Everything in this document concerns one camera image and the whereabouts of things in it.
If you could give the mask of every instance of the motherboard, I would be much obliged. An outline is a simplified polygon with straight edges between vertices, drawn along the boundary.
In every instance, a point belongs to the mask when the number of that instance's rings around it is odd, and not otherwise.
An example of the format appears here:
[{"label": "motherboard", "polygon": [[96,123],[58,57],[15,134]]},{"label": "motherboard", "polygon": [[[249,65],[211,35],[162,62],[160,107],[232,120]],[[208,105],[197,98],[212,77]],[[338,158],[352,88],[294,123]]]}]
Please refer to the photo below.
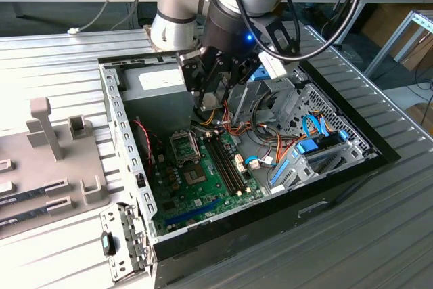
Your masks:
[{"label": "motherboard", "polygon": [[150,179],[160,236],[263,197],[229,134],[196,137],[182,131],[174,138],[172,146],[160,146]]}]

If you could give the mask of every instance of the metal workbench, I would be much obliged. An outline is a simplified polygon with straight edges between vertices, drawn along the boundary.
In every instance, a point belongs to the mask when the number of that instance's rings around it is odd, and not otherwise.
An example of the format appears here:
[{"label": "metal workbench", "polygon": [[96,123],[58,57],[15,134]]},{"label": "metal workbench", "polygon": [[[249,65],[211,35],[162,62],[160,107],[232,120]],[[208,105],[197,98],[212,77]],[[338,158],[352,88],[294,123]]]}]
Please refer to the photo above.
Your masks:
[{"label": "metal workbench", "polygon": [[[302,33],[302,52],[322,40]],[[54,123],[84,114],[96,127],[113,202],[125,192],[110,139],[97,58],[149,52],[139,31],[0,39],[0,134],[24,128],[28,99],[50,98]],[[171,288],[431,288],[433,141],[336,51],[311,63],[402,156],[343,205],[185,278]],[[112,286],[99,237],[101,209],[0,241],[4,288]],[[119,286],[149,288],[144,275]]]}]

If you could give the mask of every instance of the box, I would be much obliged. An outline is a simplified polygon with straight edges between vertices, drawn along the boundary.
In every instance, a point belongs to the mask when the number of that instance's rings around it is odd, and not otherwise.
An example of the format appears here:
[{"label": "box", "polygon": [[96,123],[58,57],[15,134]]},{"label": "box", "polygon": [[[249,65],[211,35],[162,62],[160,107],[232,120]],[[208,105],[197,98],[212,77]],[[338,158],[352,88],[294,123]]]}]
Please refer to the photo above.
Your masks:
[{"label": "box", "polygon": [[[418,103],[407,108],[405,112],[416,122],[421,123],[426,110],[427,103]],[[433,135],[433,103],[428,108],[426,118],[422,127],[431,135]]]}]

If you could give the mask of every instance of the white cable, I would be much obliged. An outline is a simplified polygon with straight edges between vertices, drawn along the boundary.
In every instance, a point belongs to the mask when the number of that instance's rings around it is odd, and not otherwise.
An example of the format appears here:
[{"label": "white cable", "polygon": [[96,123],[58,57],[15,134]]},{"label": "white cable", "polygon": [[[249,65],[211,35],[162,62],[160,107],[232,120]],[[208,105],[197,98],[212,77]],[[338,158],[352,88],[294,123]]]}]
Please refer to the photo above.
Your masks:
[{"label": "white cable", "polygon": [[99,11],[99,13],[97,13],[97,15],[94,17],[94,19],[92,19],[92,21],[90,21],[88,24],[86,24],[86,25],[84,25],[82,27],[70,28],[68,30],[68,34],[69,35],[77,35],[79,32],[81,32],[81,31],[85,30],[86,28],[88,28],[89,26],[91,26],[102,15],[102,13],[106,9],[106,7],[107,7],[107,5],[108,5],[109,2],[110,2],[110,0],[106,0],[106,2],[104,3],[104,5],[102,6],[101,10]]}]

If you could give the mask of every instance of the ram slot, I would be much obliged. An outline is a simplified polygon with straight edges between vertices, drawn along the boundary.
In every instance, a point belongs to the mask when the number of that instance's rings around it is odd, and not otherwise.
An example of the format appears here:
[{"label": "ram slot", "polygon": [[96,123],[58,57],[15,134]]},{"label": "ram slot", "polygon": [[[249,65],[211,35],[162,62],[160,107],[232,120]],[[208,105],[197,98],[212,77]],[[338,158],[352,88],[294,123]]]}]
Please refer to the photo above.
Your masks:
[{"label": "ram slot", "polygon": [[206,147],[229,193],[234,195],[237,191],[242,191],[244,184],[220,141],[218,139],[208,140]]}]

